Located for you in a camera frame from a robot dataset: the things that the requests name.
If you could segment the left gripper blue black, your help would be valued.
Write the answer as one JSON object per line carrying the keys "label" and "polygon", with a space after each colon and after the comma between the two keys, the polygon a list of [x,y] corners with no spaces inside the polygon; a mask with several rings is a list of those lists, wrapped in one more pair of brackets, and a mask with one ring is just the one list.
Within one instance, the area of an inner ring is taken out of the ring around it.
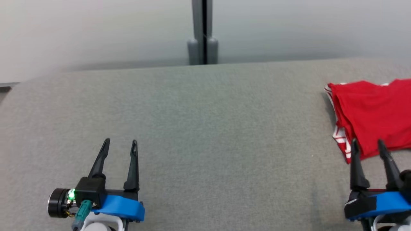
{"label": "left gripper blue black", "polygon": [[[88,174],[88,178],[103,178],[104,162],[109,153],[110,138],[104,140],[96,160]],[[124,191],[108,190],[107,198],[101,209],[94,209],[89,203],[85,209],[81,209],[82,203],[78,206],[74,197],[75,189],[57,188],[48,199],[48,214],[52,218],[75,217],[78,212],[81,218],[85,219],[86,213],[105,214],[126,219],[131,222],[143,222],[145,219],[145,208],[137,200],[139,191],[139,162],[138,143],[132,141],[130,150],[130,164],[127,180],[124,183]]]}

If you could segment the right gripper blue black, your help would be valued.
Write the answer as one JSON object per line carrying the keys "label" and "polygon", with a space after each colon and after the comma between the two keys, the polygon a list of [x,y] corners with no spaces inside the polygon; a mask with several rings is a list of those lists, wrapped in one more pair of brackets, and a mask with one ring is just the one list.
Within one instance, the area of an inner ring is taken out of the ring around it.
{"label": "right gripper blue black", "polygon": [[384,163],[386,190],[368,190],[369,180],[364,175],[358,140],[351,142],[350,189],[344,206],[345,218],[360,220],[382,215],[383,222],[402,222],[411,217],[411,189],[402,189],[400,171],[382,139],[378,140],[379,156]]}

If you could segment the red white sports shirt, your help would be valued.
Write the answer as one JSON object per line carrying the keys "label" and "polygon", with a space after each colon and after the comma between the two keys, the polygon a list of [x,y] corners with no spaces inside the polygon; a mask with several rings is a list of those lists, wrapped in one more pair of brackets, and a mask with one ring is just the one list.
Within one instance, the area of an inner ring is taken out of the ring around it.
{"label": "red white sports shirt", "polygon": [[333,139],[351,163],[353,139],[361,160],[378,155],[382,139],[390,151],[411,149],[411,78],[390,83],[328,83],[324,90],[335,113]]}

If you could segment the grey partition frame post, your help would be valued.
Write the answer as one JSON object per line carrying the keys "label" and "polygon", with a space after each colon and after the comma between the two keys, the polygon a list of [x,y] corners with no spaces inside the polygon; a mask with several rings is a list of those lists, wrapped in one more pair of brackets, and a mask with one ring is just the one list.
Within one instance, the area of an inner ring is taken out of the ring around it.
{"label": "grey partition frame post", "polygon": [[213,36],[213,0],[190,0],[193,36],[187,42],[189,64],[218,63],[218,40]]}

